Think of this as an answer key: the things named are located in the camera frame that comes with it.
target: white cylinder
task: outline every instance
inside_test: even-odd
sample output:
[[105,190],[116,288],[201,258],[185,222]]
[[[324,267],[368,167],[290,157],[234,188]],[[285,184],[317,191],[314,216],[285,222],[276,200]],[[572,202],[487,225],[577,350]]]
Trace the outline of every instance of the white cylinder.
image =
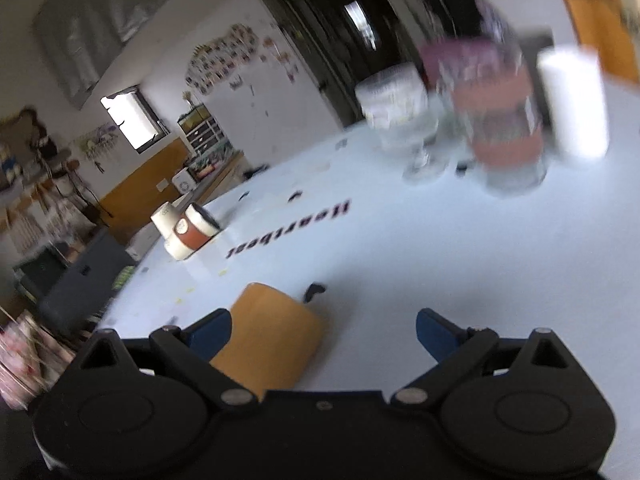
[[195,252],[193,249],[183,244],[175,233],[171,233],[171,235],[164,241],[164,248],[179,262],[186,260]]
[[156,225],[158,231],[165,240],[174,232],[174,227],[180,220],[178,210],[165,202],[158,210],[151,215],[151,221]]
[[546,98],[564,158],[603,158],[609,149],[609,120],[597,51],[582,46],[547,48],[538,55]]

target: table surface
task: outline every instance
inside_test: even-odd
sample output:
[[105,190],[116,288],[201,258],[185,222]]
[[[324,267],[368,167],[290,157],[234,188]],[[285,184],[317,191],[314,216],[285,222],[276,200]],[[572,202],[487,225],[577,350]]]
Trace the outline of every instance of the table surface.
[[377,134],[357,125],[209,203],[227,227],[187,261],[156,244],[102,326],[147,336],[231,306],[250,282],[296,299],[319,282],[327,292],[311,308],[330,329],[299,388],[386,396],[434,364],[415,337],[424,307],[506,337],[552,327],[616,413],[604,472],[637,480],[640,95],[608,83],[607,99],[607,157],[578,169],[552,161],[541,187],[507,199],[456,177],[453,164],[436,182],[406,184],[407,160],[383,153]]

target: window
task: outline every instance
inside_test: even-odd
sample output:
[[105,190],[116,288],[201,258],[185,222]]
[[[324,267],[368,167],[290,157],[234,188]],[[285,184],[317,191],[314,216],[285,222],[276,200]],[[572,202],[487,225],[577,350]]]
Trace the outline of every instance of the window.
[[169,134],[137,86],[103,97],[100,102],[138,153]]
[[353,25],[356,26],[358,32],[362,36],[365,44],[371,49],[376,49],[376,34],[373,32],[373,28],[367,20],[367,17],[362,10],[360,4],[356,2],[351,2],[349,5],[344,6],[344,10],[347,11],[347,14],[351,18]]

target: white appliance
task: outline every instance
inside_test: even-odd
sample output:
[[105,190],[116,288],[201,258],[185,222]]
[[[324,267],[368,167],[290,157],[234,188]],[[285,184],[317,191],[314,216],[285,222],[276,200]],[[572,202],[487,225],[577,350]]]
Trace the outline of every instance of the white appliance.
[[171,179],[171,182],[174,184],[175,189],[180,191],[183,195],[187,194],[190,191],[193,191],[198,187],[198,183],[189,173],[188,168],[184,168],[180,170],[175,176]]

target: small black object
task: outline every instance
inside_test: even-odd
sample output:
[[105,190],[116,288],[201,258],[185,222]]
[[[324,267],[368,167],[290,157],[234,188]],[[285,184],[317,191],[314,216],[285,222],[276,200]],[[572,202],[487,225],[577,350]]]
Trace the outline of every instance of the small black object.
[[465,162],[459,162],[456,167],[456,176],[465,176],[466,172],[475,166],[475,161],[468,160]]
[[[305,301],[325,290],[313,283]],[[285,391],[225,402],[247,395],[208,362],[231,335],[226,310],[148,339],[98,331],[42,399],[33,434],[50,468],[79,480],[598,478],[613,413],[553,331],[503,339],[418,317],[440,362],[389,403]]]
[[294,200],[296,200],[296,199],[298,199],[300,197],[302,197],[302,191],[298,190],[293,195],[291,195],[289,197],[289,200],[287,200],[287,202],[293,202]]
[[242,174],[242,176],[244,177],[245,180],[249,180],[250,178],[253,178],[257,174],[267,171],[269,168],[270,168],[269,164],[262,164],[261,166],[258,166],[257,168],[253,168],[252,170],[245,171]]
[[311,300],[316,294],[322,294],[323,292],[326,292],[326,287],[322,283],[312,283],[306,290],[305,298],[302,300],[302,303],[311,303]]

